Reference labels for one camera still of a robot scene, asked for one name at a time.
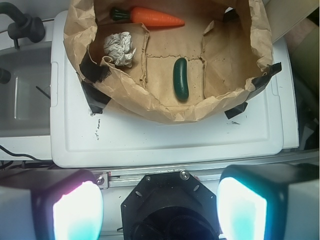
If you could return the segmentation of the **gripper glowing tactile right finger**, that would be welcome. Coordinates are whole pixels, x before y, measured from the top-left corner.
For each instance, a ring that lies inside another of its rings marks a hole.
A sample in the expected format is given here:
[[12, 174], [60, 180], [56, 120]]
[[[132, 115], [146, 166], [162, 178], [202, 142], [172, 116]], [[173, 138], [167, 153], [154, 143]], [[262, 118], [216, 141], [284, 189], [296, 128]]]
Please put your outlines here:
[[320, 168], [311, 163], [232, 164], [217, 189], [228, 240], [318, 240]]

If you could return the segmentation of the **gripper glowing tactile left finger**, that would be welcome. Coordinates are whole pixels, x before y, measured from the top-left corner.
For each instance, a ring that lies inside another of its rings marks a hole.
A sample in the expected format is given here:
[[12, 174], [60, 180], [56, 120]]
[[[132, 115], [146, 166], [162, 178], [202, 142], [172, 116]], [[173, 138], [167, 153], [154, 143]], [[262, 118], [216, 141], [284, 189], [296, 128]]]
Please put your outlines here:
[[87, 169], [9, 169], [0, 174], [2, 240], [97, 240], [102, 192]]

